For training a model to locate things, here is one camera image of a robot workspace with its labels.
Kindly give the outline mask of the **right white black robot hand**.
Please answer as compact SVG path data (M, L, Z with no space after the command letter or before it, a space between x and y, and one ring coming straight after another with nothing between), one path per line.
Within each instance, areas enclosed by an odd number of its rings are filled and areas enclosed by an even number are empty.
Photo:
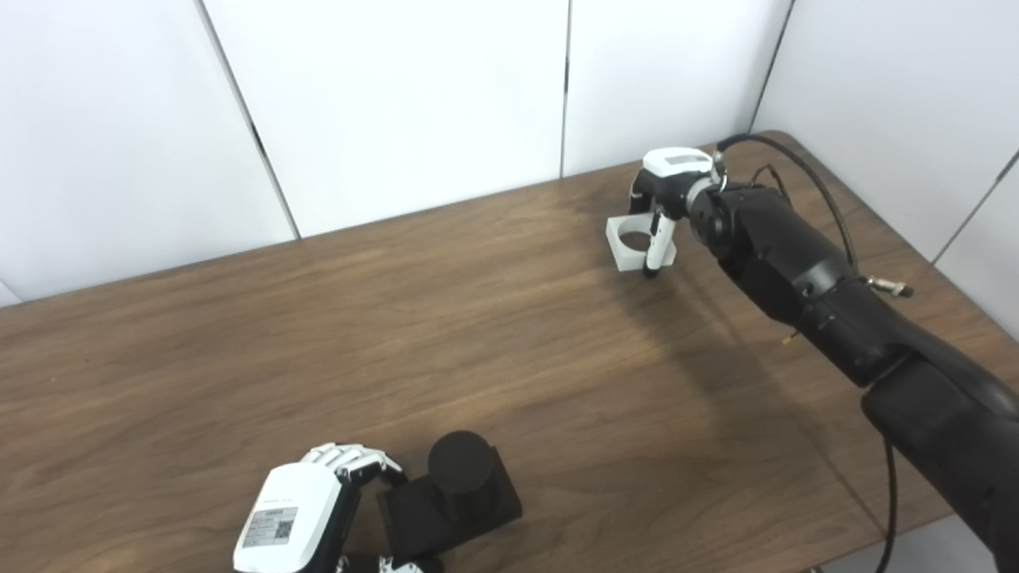
M650 244L642 272L655 279L665 266L667 248L677 222L690 216L699 193L720 183L713 173L713 156L687 146L667 146L649 151L642 159L629 193L629 213L650 212Z

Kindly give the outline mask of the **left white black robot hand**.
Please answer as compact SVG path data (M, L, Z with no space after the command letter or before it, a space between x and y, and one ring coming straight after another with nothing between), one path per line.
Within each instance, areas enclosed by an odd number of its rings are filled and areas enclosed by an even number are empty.
M438 558L407 561L346 555L361 490L373 480L408 481L383 450L324 442L272 469L232 553L234 572L443 572Z

